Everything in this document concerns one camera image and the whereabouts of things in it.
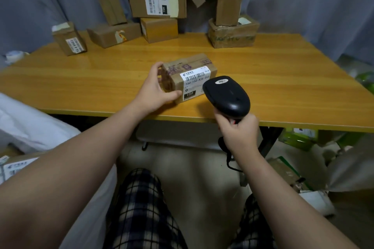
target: left hand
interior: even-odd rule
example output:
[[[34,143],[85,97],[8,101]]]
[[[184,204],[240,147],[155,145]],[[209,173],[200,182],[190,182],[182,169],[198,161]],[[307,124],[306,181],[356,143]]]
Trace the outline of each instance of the left hand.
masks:
[[[159,109],[168,101],[176,100],[182,95],[182,91],[172,91],[166,93],[161,89],[159,84],[159,82],[161,82],[161,78],[157,77],[160,73],[159,68],[161,66],[162,62],[153,64],[148,73],[147,79],[144,81],[134,99],[134,102],[139,104],[139,108],[145,109],[144,111],[147,114]]]

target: plaid pants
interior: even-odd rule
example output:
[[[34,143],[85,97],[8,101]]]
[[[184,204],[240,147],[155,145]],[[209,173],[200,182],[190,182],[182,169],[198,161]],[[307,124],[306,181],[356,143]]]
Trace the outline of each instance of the plaid pants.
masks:
[[[118,192],[104,248],[187,249],[163,198],[161,182],[149,170],[130,172]],[[229,249],[276,248],[273,234],[253,195],[245,203]]]

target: packing tape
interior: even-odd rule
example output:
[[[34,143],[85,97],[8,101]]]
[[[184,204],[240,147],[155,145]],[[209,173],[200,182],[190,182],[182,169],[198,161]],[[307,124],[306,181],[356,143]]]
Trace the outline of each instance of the packing tape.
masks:
[[[178,0],[169,0],[169,7],[170,18],[177,18],[179,15]]]
[[[18,50],[13,50],[9,51],[5,56],[6,56],[6,61],[5,63],[8,65],[11,65],[12,63],[17,62],[18,60],[22,59],[25,55],[28,55],[29,53],[23,52],[23,51],[18,51]]]
[[[123,43],[123,42],[127,41],[126,37],[124,36],[124,31],[123,30],[116,31],[115,36],[116,36],[117,44],[120,44],[120,43]]]

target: masking tape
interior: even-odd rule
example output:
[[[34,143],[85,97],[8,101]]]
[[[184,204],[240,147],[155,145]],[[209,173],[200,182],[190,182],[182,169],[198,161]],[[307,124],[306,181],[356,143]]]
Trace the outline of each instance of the masking tape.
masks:
[[[177,18],[179,14],[178,0],[169,0],[170,18]]]

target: gray curtain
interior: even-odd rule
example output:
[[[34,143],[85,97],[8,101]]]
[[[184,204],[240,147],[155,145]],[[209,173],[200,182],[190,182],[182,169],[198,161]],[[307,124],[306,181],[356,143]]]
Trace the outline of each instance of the gray curtain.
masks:
[[[242,12],[260,21],[260,31],[300,33],[332,60],[343,53],[374,64],[374,0],[243,0]],[[71,20],[78,29],[105,22],[97,0],[0,0],[0,54],[32,52],[52,41],[50,28]],[[128,0],[121,0],[131,18]],[[179,20],[181,32],[206,32],[215,1]]]

